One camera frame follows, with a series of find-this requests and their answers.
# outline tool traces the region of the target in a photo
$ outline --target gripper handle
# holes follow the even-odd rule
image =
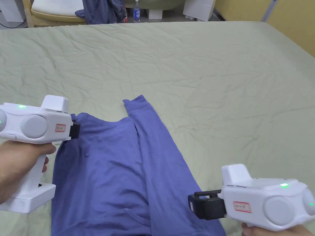
[[[14,195],[26,194],[38,188],[40,179],[43,175],[42,171],[45,159],[46,155],[42,155],[37,159],[35,166],[21,180],[18,191],[16,191],[16,194]]]

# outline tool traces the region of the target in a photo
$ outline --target yellow wall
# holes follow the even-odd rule
[[[279,0],[267,23],[315,57],[315,0]]]
[[[261,21],[270,2],[271,0],[217,0],[215,8],[226,20]]]

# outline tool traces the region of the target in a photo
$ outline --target bed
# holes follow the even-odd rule
[[[244,163],[252,176],[297,178],[315,192],[315,58],[266,23],[2,30],[0,55],[1,103],[39,106],[53,94],[68,97],[72,113],[117,121],[122,100],[143,94],[202,190],[221,188],[223,165]],[[239,222],[222,223],[240,235]],[[48,236],[50,204],[0,212],[0,229]]]

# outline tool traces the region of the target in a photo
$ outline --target cable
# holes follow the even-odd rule
[[[2,26],[5,27],[5,28],[16,29],[16,28],[19,28],[22,24],[24,24],[25,21],[26,21],[26,19],[25,19],[21,24],[19,24],[19,25],[16,26],[16,27],[8,27],[8,26],[5,26],[5,25],[3,25],[3,24],[1,24],[1,23],[0,23],[0,25],[2,25]]]

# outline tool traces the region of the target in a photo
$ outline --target white box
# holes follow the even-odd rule
[[[208,21],[213,13],[214,0],[186,0],[183,14],[193,20]]]

